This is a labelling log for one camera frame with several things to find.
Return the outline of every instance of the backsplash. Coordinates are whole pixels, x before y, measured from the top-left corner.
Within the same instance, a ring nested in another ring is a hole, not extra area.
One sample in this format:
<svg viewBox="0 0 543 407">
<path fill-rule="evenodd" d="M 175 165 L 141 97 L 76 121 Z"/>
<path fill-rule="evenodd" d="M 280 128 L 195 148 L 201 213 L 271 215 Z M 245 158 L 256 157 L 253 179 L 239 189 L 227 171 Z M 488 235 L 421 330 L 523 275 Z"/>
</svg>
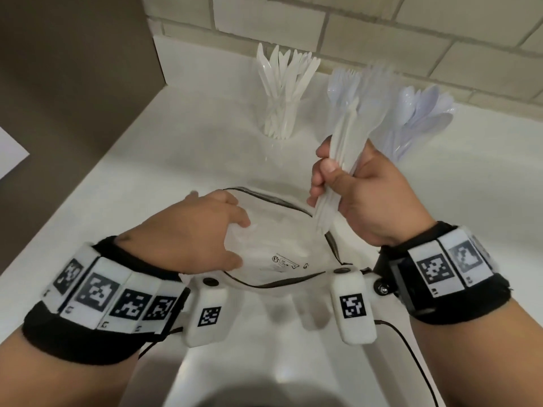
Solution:
<svg viewBox="0 0 543 407">
<path fill-rule="evenodd" d="M 384 59 L 417 88 L 543 120 L 543 0 L 143 0 L 153 34 L 254 56 L 312 51 L 320 71 Z"/>
</svg>

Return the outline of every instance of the black cable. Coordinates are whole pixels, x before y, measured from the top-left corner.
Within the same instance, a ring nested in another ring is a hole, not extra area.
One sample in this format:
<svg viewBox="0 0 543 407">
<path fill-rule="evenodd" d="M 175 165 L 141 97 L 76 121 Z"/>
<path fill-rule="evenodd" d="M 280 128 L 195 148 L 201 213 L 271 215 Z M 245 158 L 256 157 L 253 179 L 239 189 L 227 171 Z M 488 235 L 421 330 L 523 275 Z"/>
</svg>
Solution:
<svg viewBox="0 0 543 407">
<path fill-rule="evenodd" d="M 168 333 L 168 335 L 170 335 L 170 334 L 175 334 L 175 333 L 180 333 L 181 331 L 183 331 L 183 328 L 182 328 L 182 327 L 174 328 L 172 331 L 170 331 L 170 332 Z M 156 343 L 158 343 L 158 341 L 149 344 L 149 345 L 145 348 L 145 350 L 143 350 L 143 351 L 139 354 L 138 360 L 139 360 L 141 357 L 145 356 L 146 353 L 147 353 L 147 351 L 151 350 L 154 346 L 156 346 Z"/>
<path fill-rule="evenodd" d="M 407 342 L 406 338 L 404 337 L 404 335 L 401 333 L 400 330 L 398 330 L 396 328 L 395 325 L 389 323 L 388 321 L 383 321 L 383 320 L 375 320 L 375 324 L 376 325 L 379 325 L 379 324 L 384 324 L 385 326 L 388 326 L 390 328 L 392 328 L 392 330 L 394 330 L 395 332 L 397 332 L 397 334 L 400 336 L 400 338 L 402 339 L 402 341 L 404 342 L 404 344 L 406 345 L 407 349 L 409 350 L 409 352 L 411 353 L 411 357 L 413 357 L 413 360 L 415 360 L 415 363 L 417 364 L 417 367 L 419 368 L 419 371 L 420 373 L 422 374 L 423 378 L 424 378 L 424 381 L 426 382 L 426 385 L 428 386 L 428 389 L 430 390 L 430 393 L 432 394 L 432 398 L 434 399 L 434 404 L 436 407 L 439 407 L 439 404 L 438 404 L 438 399 L 436 398 L 436 393 L 434 393 L 434 389 L 432 389 L 432 386 L 430 384 L 430 381 L 428 381 L 428 377 L 426 377 L 426 374 L 424 373 L 424 370 L 423 370 L 423 367 L 420 365 L 419 361 L 417 360 L 417 356 L 415 356 L 415 353 L 413 353 L 413 350 L 411 349 L 411 346 L 409 345 L 409 343 Z"/>
</svg>

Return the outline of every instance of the white paper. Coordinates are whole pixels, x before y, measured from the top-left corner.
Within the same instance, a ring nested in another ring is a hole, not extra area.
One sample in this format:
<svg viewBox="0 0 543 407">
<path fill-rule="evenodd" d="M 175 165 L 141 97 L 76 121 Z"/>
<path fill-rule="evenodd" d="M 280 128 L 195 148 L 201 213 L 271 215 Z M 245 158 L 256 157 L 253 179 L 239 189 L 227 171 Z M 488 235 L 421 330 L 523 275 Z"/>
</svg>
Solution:
<svg viewBox="0 0 543 407">
<path fill-rule="evenodd" d="M 0 127 L 0 178 L 13 170 L 26 156 L 28 151 Z"/>
</svg>

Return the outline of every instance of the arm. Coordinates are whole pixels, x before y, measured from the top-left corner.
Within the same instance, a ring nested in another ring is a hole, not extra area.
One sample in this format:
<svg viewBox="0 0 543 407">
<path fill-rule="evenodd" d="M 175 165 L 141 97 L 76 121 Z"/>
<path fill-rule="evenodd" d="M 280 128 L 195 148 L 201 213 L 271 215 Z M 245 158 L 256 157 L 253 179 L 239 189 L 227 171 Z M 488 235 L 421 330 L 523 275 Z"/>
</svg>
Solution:
<svg viewBox="0 0 543 407">
<path fill-rule="evenodd" d="M 308 204 L 324 183 L 342 196 L 339 211 L 374 246 L 394 246 L 435 221 L 407 180 L 383 154 L 366 144 L 350 177 L 329 155 L 329 140 L 316 152 Z M 436 384 L 450 406 L 543 406 L 543 328 L 514 300 L 478 319 L 435 326 L 411 319 L 413 332 Z"/>
<path fill-rule="evenodd" d="M 182 273 L 232 270 L 241 257 L 225 250 L 230 223 L 250 225 L 245 210 L 227 191 L 183 201 L 121 234 L 116 244 L 148 264 Z M 117 405 L 137 354 L 114 365 L 61 360 L 33 347 L 17 329 L 0 345 L 0 407 Z"/>
</svg>

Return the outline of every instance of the dark brown panel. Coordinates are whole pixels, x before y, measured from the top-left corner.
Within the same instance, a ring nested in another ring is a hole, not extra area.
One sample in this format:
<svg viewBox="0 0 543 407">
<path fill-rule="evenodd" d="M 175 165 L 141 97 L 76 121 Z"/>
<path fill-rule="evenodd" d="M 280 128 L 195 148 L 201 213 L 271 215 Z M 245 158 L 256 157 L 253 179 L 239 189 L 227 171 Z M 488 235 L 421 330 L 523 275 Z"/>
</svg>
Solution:
<svg viewBox="0 0 543 407">
<path fill-rule="evenodd" d="M 0 0 L 0 273 L 164 85 L 140 0 Z"/>
</svg>

